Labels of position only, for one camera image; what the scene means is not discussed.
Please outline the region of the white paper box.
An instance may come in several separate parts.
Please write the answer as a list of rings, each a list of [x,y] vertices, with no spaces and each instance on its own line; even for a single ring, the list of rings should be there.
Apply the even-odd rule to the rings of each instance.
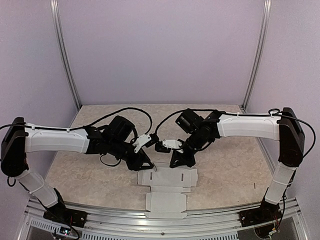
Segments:
[[[187,216],[187,194],[197,186],[195,167],[170,168],[156,162],[154,168],[140,170],[137,184],[149,187],[145,197],[145,217],[148,219],[184,219]]]

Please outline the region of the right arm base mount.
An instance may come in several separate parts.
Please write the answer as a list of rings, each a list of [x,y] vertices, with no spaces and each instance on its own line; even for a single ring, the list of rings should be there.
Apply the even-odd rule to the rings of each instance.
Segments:
[[[279,209],[272,210],[270,208],[252,208],[239,212],[241,226],[249,227],[280,219],[282,213]]]

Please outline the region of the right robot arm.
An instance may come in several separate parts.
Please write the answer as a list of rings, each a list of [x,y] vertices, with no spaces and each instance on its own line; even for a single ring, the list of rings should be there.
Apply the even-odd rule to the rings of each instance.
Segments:
[[[305,134],[291,108],[280,113],[271,110],[268,114],[257,115],[213,110],[206,118],[188,108],[175,122],[189,137],[173,151],[171,168],[193,167],[195,154],[216,139],[254,137],[278,141],[278,165],[255,216],[260,222],[266,222],[275,214],[275,206],[283,198],[304,158]]]

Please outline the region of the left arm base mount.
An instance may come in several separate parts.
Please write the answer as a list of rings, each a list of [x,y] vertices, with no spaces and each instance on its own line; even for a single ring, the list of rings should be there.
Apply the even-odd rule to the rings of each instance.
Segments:
[[[88,213],[70,208],[57,208],[46,210],[43,218],[53,222],[83,228],[87,220]]]

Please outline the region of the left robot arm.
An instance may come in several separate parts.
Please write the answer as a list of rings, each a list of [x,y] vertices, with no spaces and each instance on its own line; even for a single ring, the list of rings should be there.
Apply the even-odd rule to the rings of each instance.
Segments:
[[[1,143],[0,168],[9,178],[18,181],[31,195],[49,209],[57,221],[70,218],[70,211],[58,190],[48,185],[27,164],[27,154],[33,152],[75,152],[86,155],[112,155],[124,161],[131,171],[154,167],[142,149],[149,142],[148,135],[138,136],[135,125],[122,116],[115,116],[104,126],[93,124],[79,128],[57,128],[25,123],[17,117]]]

